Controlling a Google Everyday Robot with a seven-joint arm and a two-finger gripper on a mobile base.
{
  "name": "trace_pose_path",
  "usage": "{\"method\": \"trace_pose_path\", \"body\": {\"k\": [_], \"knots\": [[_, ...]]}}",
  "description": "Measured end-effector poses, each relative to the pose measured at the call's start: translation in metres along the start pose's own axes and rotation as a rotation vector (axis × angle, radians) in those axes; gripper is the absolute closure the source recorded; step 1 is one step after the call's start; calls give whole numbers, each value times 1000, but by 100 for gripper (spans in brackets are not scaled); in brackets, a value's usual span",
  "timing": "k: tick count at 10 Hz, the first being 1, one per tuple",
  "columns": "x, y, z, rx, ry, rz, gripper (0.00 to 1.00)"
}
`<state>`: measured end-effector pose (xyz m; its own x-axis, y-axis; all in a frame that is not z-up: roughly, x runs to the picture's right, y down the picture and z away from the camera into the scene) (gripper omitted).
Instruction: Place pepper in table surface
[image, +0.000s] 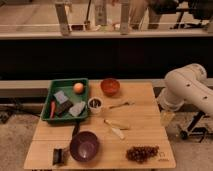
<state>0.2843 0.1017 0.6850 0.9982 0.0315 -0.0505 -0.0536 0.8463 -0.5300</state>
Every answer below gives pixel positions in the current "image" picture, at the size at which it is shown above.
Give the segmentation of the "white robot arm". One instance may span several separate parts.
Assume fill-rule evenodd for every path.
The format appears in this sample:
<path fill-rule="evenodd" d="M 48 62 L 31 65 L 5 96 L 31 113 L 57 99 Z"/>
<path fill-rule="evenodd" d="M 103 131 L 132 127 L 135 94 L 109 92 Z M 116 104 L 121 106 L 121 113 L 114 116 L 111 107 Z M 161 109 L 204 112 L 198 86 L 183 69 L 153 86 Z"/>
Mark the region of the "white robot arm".
<path fill-rule="evenodd" d="M 185 101 L 202 112 L 213 115 L 213 90 L 203 83 L 206 79 L 206 69 L 197 63 L 171 70 L 165 75 L 165 87 L 157 97 L 157 103 L 163 109 L 163 126 L 169 125 L 175 116 L 174 112 L 178 111 Z"/>

